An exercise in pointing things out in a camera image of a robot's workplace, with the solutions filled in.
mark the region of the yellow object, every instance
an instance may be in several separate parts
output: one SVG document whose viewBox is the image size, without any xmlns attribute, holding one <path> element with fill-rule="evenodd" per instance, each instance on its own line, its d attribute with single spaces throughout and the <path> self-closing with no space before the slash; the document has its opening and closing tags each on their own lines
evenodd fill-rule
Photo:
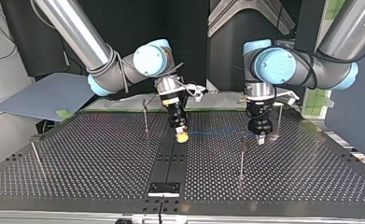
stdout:
<svg viewBox="0 0 365 224">
<path fill-rule="evenodd" d="M 187 133 L 177 133 L 176 134 L 176 141 L 178 143 L 186 143 L 189 139 L 189 136 Z"/>
<path fill-rule="evenodd" d="M 163 100 L 163 101 L 162 101 L 162 104 L 163 104 L 163 105 L 169 105 L 169 104 L 170 104 L 170 101 L 169 101 L 169 100 Z"/>
</svg>

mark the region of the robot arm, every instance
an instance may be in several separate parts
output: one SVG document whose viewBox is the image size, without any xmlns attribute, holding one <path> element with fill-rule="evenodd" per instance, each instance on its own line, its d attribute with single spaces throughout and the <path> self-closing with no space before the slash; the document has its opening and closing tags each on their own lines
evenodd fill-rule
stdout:
<svg viewBox="0 0 365 224">
<path fill-rule="evenodd" d="M 346 0 L 316 54 L 282 46 L 271 40 L 244 45 L 246 112 L 249 130 L 263 139 L 273 130 L 268 119 L 277 84 L 322 90 L 345 90 L 355 81 L 365 52 L 365 0 Z"/>
<path fill-rule="evenodd" d="M 106 96 L 155 77 L 156 88 L 169 112 L 169 122 L 175 128 L 177 141 L 188 140 L 184 111 L 188 96 L 185 94 L 188 92 L 200 100 L 205 88 L 182 82 L 182 77 L 175 71 L 177 67 L 167 40 L 152 41 L 121 59 L 100 37 L 76 0 L 35 1 L 86 65 L 93 92 Z"/>
</svg>

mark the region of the yellow sponge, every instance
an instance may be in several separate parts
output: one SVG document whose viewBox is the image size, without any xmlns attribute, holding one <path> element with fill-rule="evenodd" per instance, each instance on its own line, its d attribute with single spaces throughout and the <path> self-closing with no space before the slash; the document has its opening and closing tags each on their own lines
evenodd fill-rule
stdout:
<svg viewBox="0 0 365 224">
<path fill-rule="evenodd" d="M 186 143 L 189 139 L 189 136 L 187 133 L 177 133 L 176 134 L 176 141 L 178 143 Z"/>
</svg>

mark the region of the gray panel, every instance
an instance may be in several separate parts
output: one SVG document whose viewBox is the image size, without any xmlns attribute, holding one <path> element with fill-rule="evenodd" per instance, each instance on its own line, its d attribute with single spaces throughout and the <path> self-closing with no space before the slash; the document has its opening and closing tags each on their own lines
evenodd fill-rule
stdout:
<svg viewBox="0 0 365 224">
<path fill-rule="evenodd" d="M 365 58 L 358 65 L 355 84 L 345 91 L 332 93 L 335 105 L 328 110 L 325 124 L 365 154 Z"/>
<path fill-rule="evenodd" d="M 76 113 L 93 95 L 87 77 L 54 73 L 6 99 L 0 104 L 0 111 L 63 121 L 58 110 Z"/>
</svg>

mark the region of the blue joint cap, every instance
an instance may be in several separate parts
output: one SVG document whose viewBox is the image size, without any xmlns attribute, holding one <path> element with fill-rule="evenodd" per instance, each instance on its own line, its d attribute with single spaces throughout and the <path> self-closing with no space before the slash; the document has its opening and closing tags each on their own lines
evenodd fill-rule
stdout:
<svg viewBox="0 0 365 224">
<path fill-rule="evenodd" d="M 251 42 L 246 42 L 243 48 L 243 55 L 246 55 L 248 52 L 255 50 L 255 49 L 264 49 L 270 47 L 272 45 L 272 40 L 270 39 L 263 39 L 263 40 L 256 40 Z"/>
<path fill-rule="evenodd" d="M 109 94 L 115 93 L 112 91 L 104 90 L 100 85 L 98 85 L 98 83 L 94 80 L 94 78 L 91 75 L 87 77 L 87 81 L 89 82 L 91 90 L 99 96 L 107 96 Z"/>
<path fill-rule="evenodd" d="M 153 46 L 157 46 L 157 47 L 161 47 L 161 48 L 171 49 L 170 44 L 168 43 L 168 40 L 166 40 L 166 39 L 154 40 L 152 42 L 147 43 L 147 45 L 153 45 Z"/>
<path fill-rule="evenodd" d="M 260 80 L 283 84 L 295 74 L 296 59 L 284 49 L 266 49 L 256 59 L 254 69 Z"/>
<path fill-rule="evenodd" d="M 141 46 L 133 55 L 133 65 L 136 70 L 148 77 L 162 73 L 167 66 L 167 61 L 164 50 L 155 45 Z"/>
<path fill-rule="evenodd" d="M 339 83 L 339 85 L 333 87 L 332 90 L 342 91 L 351 87 L 356 80 L 358 72 L 359 72 L 358 64 L 351 63 L 350 72 L 348 73 L 347 77 L 341 83 Z"/>
</svg>

